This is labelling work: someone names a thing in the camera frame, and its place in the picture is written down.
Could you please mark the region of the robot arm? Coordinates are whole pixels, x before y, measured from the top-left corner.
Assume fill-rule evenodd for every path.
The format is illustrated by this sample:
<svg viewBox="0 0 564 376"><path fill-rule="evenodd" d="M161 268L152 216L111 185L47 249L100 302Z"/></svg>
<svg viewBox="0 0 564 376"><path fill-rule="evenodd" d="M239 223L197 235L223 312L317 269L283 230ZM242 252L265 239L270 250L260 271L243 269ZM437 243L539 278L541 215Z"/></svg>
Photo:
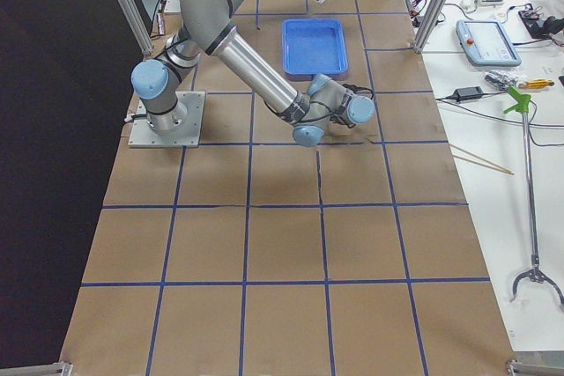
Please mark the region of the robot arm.
<svg viewBox="0 0 564 376"><path fill-rule="evenodd" d="M295 89L239 35L232 16L244 0L179 0L182 25L161 52L139 63L131 83L144 108L131 115L130 145L196 147L204 111L204 92L179 86L198 65L201 54L215 56L258 94L279 119L293 126L293 140L318 145L334 122L349 128L369 122L375 103L324 74L308 91Z"/></svg>

